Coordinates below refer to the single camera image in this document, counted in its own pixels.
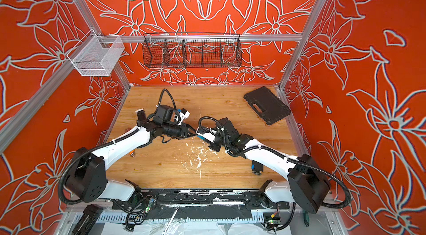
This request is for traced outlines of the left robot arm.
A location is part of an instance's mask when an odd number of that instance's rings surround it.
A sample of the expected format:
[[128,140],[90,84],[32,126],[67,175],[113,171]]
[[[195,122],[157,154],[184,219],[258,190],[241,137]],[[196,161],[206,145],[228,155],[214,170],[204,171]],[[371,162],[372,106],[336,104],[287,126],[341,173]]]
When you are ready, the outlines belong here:
[[195,136],[195,131],[186,123],[157,125],[148,121],[106,144],[90,150],[82,147],[75,152],[59,179],[58,197],[66,205],[97,199],[127,201],[136,192],[137,185],[109,180],[107,170],[133,150],[150,145],[157,137],[182,140]]

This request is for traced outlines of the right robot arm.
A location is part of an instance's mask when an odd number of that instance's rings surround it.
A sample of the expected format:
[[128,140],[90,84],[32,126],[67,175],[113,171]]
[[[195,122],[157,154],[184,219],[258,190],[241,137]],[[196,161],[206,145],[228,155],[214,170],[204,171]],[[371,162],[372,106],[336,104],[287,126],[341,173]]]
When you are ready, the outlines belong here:
[[[317,213],[320,207],[343,209],[351,203],[352,195],[344,182],[319,168],[310,155],[297,157],[279,152],[248,134],[239,133],[228,118],[217,120],[203,116],[198,120],[196,133],[215,151],[224,148],[232,157],[255,161],[283,177],[283,182],[271,180],[264,188],[264,194],[273,203],[294,202],[309,213]],[[331,181],[335,181],[345,195],[339,203],[325,201]]]

